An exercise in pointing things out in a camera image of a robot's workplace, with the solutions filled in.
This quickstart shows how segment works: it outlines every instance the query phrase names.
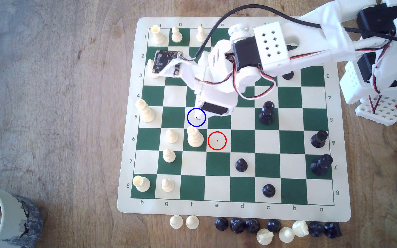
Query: black pawn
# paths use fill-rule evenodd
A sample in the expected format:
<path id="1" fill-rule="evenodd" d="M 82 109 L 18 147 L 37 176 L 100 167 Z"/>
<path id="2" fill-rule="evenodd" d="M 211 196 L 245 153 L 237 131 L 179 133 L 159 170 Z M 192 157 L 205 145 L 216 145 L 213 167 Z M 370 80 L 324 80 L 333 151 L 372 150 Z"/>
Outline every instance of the black pawn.
<path id="1" fill-rule="evenodd" d="M 243 232 L 246 224 L 244 223 L 244 220 L 242 218 L 234 218 L 231 220 L 230 227 L 235 234 L 239 234 Z"/>
<path id="2" fill-rule="evenodd" d="M 261 113 L 258 115 L 258 119 L 264 125 L 272 124 L 275 120 L 275 104 L 271 101 L 267 101 L 263 104 L 263 108 L 261 109 Z"/>
<path id="3" fill-rule="evenodd" d="M 324 225 L 319 222 L 311 222 L 309 224 L 309 234 L 317 238 L 324 233 Z"/>
<path id="4" fill-rule="evenodd" d="M 275 195 L 275 187 L 272 184 L 266 184 L 263 187 L 263 194 L 265 197 L 272 197 Z"/>
<path id="5" fill-rule="evenodd" d="M 310 139 L 310 143 L 316 148 L 322 148 L 326 143 L 327 132 L 326 131 L 318 131 L 317 134 L 313 135 Z"/>
<path id="6" fill-rule="evenodd" d="M 235 169 L 239 172 L 245 172 L 247 170 L 246 160 L 244 160 L 243 158 L 237 160 L 237 162 L 235 162 Z"/>
<path id="7" fill-rule="evenodd" d="M 219 231 L 224 231 L 224 230 L 228 229 L 228 226 L 229 226 L 229 223 L 225 217 L 218 217 L 215 220 L 215 227 Z"/>
<path id="8" fill-rule="evenodd" d="M 256 234 L 260 230 L 260 223 L 256 219 L 248 219 L 245 224 L 248 233 Z"/>
<path id="9" fill-rule="evenodd" d="M 334 239 L 337 237 L 341 237 L 341 229 L 339 228 L 339 223 L 338 222 L 327 222 L 324 225 L 324 234 L 326 237 L 330 239 Z"/>
<path id="10" fill-rule="evenodd" d="M 332 156 L 328 154 L 322 155 L 319 159 L 315 159 L 310 164 L 310 169 L 312 170 L 313 174 L 317 176 L 324 175 L 330 166 L 332 166 L 332 162 L 334 159 Z"/>
<path id="11" fill-rule="evenodd" d="M 267 222 L 267 229 L 272 233 L 276 234 L 281 229 L 281 223 L 278 220 L 269 220 Z"/>

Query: wood grain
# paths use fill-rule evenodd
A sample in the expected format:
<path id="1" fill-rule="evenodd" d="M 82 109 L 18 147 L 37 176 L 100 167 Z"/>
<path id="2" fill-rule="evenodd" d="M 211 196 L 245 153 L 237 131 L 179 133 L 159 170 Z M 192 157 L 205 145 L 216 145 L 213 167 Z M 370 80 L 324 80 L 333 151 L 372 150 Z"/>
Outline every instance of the wood grain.
<path id="1" fill-rule="evenodd" d="M 327 1 L 255 2 L 302 15 Z M 220 16 L 245 3 L 0 1 L 0 189 L 42 208 L 36 247 L 260 247 L 246 232 L 218 232 L 213 217 L 174 230 L 170 216 L 116 206 L 138 19 Z M 356 104 L 342 106 L 352 202 L 343 237 L 283 244 L 276 236 L 270 246 L 397 247 L 397 123 L 385 127 L 356 117 Z"/>

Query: white pawn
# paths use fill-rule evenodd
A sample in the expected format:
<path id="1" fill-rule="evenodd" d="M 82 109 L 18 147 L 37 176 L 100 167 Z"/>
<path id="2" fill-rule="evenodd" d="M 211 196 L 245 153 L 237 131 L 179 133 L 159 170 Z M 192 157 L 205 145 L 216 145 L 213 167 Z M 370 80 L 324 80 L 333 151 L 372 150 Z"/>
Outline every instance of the white pawn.
<path id="1" fill-rule="evenodd" d="M 144 122 L 151 122 L 156 117 L 156 112 L 146 104 L 145 100 L 137 100 L 136 108 L 139 110 L 140 118 Z"/>
<path id="2" fill-rule="evenodd" d="M 142 178 L 141 176 L 135 176 L 133 178 L 133 185 L 136 186 L 136 189 L 140 192 L 145 192 L 150 188 L 150 180 L 148 178 Z"/>
<path id="3" fill-rule="evenodd" d="M 197 41 L 198 42 L 204 42 L 205 39 L 206 39 L 206 36 L 207 35 L 205 33 L 205 28 L 203 26 L 199 26 L 197 28 L 197 35 L 196 35 Z"/>
<path id="4" fill-rule="evenodd" d="M 272 242 L 273 233 L 266 228 L 262 228 L 257 233 L 257 241 L 262 245 L 268 245 Z"/>
<path id="5" fill-rule="evenodd" d="M 292 230 L 298 237 L 304 237 L 309 234 L 309 227 L 305 221 L 296 221 L 292 225 Z"/>
<path id="6" fill-rule="evenodd" d="M 179 139 L 179 135 L 173 129 L 166 130 L 166 140 L 169 143 L 175 143 Z"/>
<path id="7" fill-rule="evenodd" d="M 278 233 L 278 237 L 284 243 L 290 243 L 290 242 L 292 242 L 293 238 L 295 237 L 295 234 L 293 233 L 292 229 L 290 229 L 288 227 L 283 227 L 283 228 L 281 228 L 280 232 Z"/>
<path id="8" fill-rule="evenodd" d="M 174 181 L 171 179 L 162 180 L 162 189 L 165 192 L 171 192 L 174 189 Z"/>
<path id="9" fill-rule="evenodd" d="M 160 27 L 154 25 L 151 27 L 151 32 L 153 33 L 152 41 L 154 44 L 162 44 L 165 41 L 165 35 L 160 32 Z"/>
<path id="10" fill-rule="evenodd" d="M 189 229 L 196 229 L 199 226 L 199 219 L 194 215 L 188 216 L 186 218 L 186 226 Z"/>
<path id="11" fill-rule="evenodd" d="M 199 147 L 203 144 L 203 134 L 199 132 L 198 128 L 189 126 L 186 133 L 188 133 L 188 144 L 190 146 Z"/>
<path id="12" fill-rule="evenodd" d="M 183 219 L 180 215 L 174 215 L 169 219 L 169 224 L 174 229 L 179 229 L 183 226 Z"/>
<path id="13" fill-rule="evenodd" d="M 171 163 L 176 159 L 176 154 L 169 148 L 163 150 L 163 160 L 167 163 Z"/>
<path id="14" fill-rule="evenodd" d="M 173 40 L 173 42 L 176 42 L 176 43 L 181 42 L 183 35 L 179 31 L 179 28 L 175 26 L 171 29 L 171 31 L 173 32 L 173 34 L 171 35 L 171 39 Z"/>

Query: mug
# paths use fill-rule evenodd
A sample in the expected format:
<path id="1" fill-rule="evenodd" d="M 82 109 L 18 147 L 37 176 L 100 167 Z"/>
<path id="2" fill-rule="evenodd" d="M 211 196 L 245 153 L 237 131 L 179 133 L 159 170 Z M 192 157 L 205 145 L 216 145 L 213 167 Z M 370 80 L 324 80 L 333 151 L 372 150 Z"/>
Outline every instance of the mug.
<path id="1" fill-rule="evenodd" d="M 0 248 L 32 248 L 42 225 L 41 210 L 35 203 L 0 189 Z"/>

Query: chess board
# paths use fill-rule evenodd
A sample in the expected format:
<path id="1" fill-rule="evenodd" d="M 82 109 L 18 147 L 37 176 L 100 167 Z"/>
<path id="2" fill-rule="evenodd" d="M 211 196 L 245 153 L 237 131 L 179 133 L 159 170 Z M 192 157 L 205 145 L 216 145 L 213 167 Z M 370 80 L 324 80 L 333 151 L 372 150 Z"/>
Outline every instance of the chess board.
<path id="1" fill-rule="evenodd" d="M 213 116 L 198 127 L 205 139 L 200 147 L 188 144 L 187 115 L 194 108 L 194 92 L 179 78 L 151 78 L 146 62 L 154 59 L 158 49 L 182 51 L 193 56 L 201 45 L 196 40 L 197 27 L 204 26 L 208 33 L 217 20 L 213 17 L 139 20 L 120 170 L 119 211 L 348 221 L 349 182 L 336 63 L 295 71 L 291 80 L 278 76 L 278 87 L 267 96 L 253 101 L 239 98 L 232 115 Z M 246 23 L 256 27 L 274 21 L 282 19 L 228 18 L 213 33 L 205 50 L 210 51 L 221 39 L 229 39 L 231 25 Z M 166 35 L 163 44 L 152 43 L 152 25 L 159 25 Z M 171 40 L 173 26 L 178 26 L 182 33 L 179 43 Z M 247 87 L 244 95 L 257 95 L 269 86 L 269 81 L 261 79 Z M 152 122 L 140 119 L 135 107 L 138 99 L 144 99 L 156 112 Z M 271 125 L 258 121 L 265 101 L 272 101 L 276 107 L 275 121 Z M 189 120 L 193 125 L 202 123 L 193 118 Z M 169 128 L 179 135 L 174 144 L 166 141 Z M 310 143 L 318 130 L 326 130 L 329 134 L 322 148 L 314 148 Z M 165 148 L 175 152 L 174 162 L 163 160 Z M 332 155 L 334 162 L 327 174 L 316 176 L 310 170 L 310 163 L 323 154 Z M 235 162 L 240 158 L 248 163 L 245 172 L 235 169 Z M 146 192 L 139 192 L 133 186 L 132 179 L 137 175 L 149 179 L 151 186 Z M 174 181 L 173 191 L 162 190 L 161 181 L 165 178 Z M 262 194 L 266 184 L 276 189 L 271 198 Z"/>

